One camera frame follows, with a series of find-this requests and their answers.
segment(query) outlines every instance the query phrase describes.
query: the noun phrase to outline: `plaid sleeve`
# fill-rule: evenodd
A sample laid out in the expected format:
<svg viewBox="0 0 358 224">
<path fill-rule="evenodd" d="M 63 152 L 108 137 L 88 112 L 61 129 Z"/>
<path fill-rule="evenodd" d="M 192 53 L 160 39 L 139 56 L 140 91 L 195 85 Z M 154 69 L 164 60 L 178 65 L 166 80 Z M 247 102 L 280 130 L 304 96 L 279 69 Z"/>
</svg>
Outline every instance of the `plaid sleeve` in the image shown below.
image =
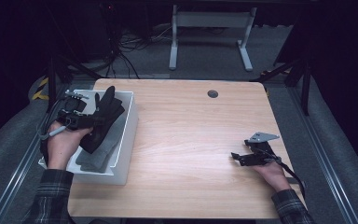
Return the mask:
<svg viewBox="0 0 358 224">
<path fill-rule="evenodd" d="M 294 190 L 282 190 L 272 196 L 272 201 L 282 223 L 315 223 Z"/>
<path fill-rule="evenodd" d="M 74 174 L 47 169 L 22 223 L 67 223 L 68 199 Z"/>
</svg>

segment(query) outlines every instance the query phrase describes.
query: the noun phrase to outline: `black strap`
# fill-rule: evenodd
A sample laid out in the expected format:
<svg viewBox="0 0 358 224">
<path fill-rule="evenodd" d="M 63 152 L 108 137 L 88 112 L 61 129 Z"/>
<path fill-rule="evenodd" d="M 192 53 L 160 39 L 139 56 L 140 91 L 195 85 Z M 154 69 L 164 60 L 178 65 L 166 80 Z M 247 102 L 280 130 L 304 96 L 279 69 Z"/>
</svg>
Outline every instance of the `black strap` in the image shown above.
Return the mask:
<svg viewBox="0 0 358 224">
<path fill-rule="evenodd" d="M 289 173 L 292 177 L 295 178 L 295 180 L 298 182 L 298 185 L 300 186 L 300 190 L 301 193 L 305 199 L 305 188 L 304 188 L 304 184 L 303 182 L 300 180 L 300 178 L 295 174 L 295 172 L 293 172 L 286 164 L 284 164 L 283 162 L 278 162 L 278 164 L 280 164 L 280 166 L 287 172 Z"/>
</svg>

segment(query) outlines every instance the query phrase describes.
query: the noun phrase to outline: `person's right hand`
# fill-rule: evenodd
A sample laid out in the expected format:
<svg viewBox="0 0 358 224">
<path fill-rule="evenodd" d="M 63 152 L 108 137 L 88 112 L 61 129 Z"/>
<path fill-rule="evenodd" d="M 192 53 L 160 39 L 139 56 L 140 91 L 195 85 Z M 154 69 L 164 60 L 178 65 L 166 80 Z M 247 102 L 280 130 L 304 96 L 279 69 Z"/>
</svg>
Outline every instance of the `person's right hand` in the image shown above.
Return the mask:
<svg viewBox="0 0 358 224">
<path fill-rule="evenodd" d="M 275 191 L 279 192 L 284 189 L 291 189 L 284 175 L 283 168 L 276 161 L 265 165 L 252 166 L 252 168 L 260 173 Z"/>
<path fill-rule="evenodd" d="M 48 131 L 52 132 L 61 126 L 59 122 L 54 121 Z M 68 161 L 75 154 L 80 140 L 91 131 L 92 128 L 75 131 L 65 129 L 50 137 L 48 139 L 48 168 L 65 170 Z"/>
</svg>

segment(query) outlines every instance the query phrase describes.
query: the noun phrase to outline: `metal bar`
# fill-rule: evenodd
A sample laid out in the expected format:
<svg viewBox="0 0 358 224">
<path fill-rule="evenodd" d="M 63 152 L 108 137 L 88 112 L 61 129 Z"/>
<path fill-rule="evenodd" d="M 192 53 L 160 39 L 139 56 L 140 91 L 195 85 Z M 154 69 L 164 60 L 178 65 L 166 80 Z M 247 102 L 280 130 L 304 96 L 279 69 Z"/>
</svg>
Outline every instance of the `metal bar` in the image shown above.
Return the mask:
<svg viewBox="0 0 358 224">
<path fill-rule="evenodd" d="M 246 43 L 248 42 L 249 35 L 251 34 L 253 22 L 255 20 L 255 12 L 256 11 L 257 11 L 257 7 L 252 7 L 250 15 L 247 18 L 246 27 L 245 27 L 246 28 L 245 29 L 245 34 L 243 36 L 243 39 L 242 39 L 241 45 L 240 45 L 241 49 L 244 49 L 246 47 Z"/>
<path fill-rule="evenodd" d="M 333 196 L 336 199 L 337 205 L 344 217 L 346 223 L 358 223 L 358 217 L 356 216 L 351 202 L 349 201 L 347 194 L 342 187 L 342 183 L 337 176 L 336 171 L 333 168 L 331 161 L 328 159 L 328 156 L 324 150 L 324 146 L 321 143 L 321 140 L 318 137 L 315 129 L 313 128 L 312 123 L 310 122 L 310 117 L 307 117 L 303 114 L 301 103 L 299 100 L 299 95 L 296 93 L 294 88 L 287 88 L 289 95 L 293 102 L 295 102 L 296 111 L 302 119 L 304 126 L 306 127 L 310 139 L 313 144 L 313 150 L 315 156 L 324 172 L 324 176 L 327 180 L 327 183 L 333 193 Z"/>
<path fill-rule="evenodd" d="M 177 40 L 177 5 L 173 6 L 172 10 L 172 45 L 170 54 L 170 70 L 176 69 L 176 60 L 178 54 L 178 40 Z"/>
<path fill-rule="evenodd" d="M 310 65 L 308 64 L 308 62 L 305 62 L 304 70 L 305 71 L 303 76 L 303 86 L 301 92 L 301 107 L 303 109 L 304 114 L 308 116 L 308 100 L 310 96 Z"/>
<path fill-rule="evenodd" d="M 57 99 L 57 88 L 56 88 L 56 70 L 53 58 L 51 58 L 48 67 L 48 112 L 56 102 Z"/>
<path fill-rule="evenodd" d="M 247 26 L 249 12 L 177 12 L 177 26 L 182 27 L 232 27 Z"/>
<path fill-rule="evenodd" d="M 63 96 L 64 91 L 69 88 L 69 84 L 64 84 L 60 88 L 60 91 L 58 95 Z M 48 118 L 48 114 L 46 114 L 41 123 L 43 124 L 44 121 Z M 22 181 L 26 177 L 29 169 L 31 168 L 31 165 L 34 161 L 34 157 L 39 152 L 39 136 L 37 133 L 34 135 L 34 138 L 31 142 L 31 144 L 28 146 L 27 150 L 24 153 L 24 156 L 22 157 L 19 165 L 17 166 L 16 171 L 13 173 L 13 175 L 10 178 L 9 183 L 7 184 L 7 187 L 2 194 L 0 198 L 0 223 L 3 222 L 3 219 L 7 213 L 8 208 L 10 207 L 11 203 L 14 200 L 14 197 L 16 196 L 17 192 L 19 191 Z"/>
<path fill-rule="evenodd" d="M 264 76 L 260 76 L 258 78 L 255 78 L 255 79 L 250 79 L 249 81 L 250 82 L 265 82 L 267 80 L 269 80 L 270 78 L 272 77 L 276 77 L 277 75 L 279 75 L 281 72 L 284 72 L 286 71 L 287 69 L 295 66 L 297 63 L 299 63 L 300 60 L 295 60 L 295 61 L 292 61 L 290 63 L 285 63 L 277 68 L 275 68 L 274 70 L 270 71 L 270 72 L 267 72 Z"/>
</svg>

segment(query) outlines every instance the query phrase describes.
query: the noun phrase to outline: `wooden table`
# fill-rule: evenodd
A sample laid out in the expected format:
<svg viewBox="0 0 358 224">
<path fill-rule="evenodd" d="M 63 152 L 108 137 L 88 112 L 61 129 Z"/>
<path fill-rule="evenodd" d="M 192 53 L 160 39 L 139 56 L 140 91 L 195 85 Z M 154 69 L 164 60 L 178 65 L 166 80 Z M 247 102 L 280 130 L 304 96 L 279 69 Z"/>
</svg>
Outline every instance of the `wooden table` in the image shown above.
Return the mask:
<svg viewBox="0 0 358 224">
<path fill-rule="evenodd" d="M 273 189 L 230 155 L 251 153 L 243 140 L 256 132 L 280 135 L 261 84 L 100 79 L 94 90 L 112 85 L 133 91 L 138 105 L 128 181 L 125 186 L 74 184 L 72 216 L 277 217 Z M 218 96 L 209 97 L 210 90 Z M 283 140 L 269 143 L 291 167 Z"/>
</svg>

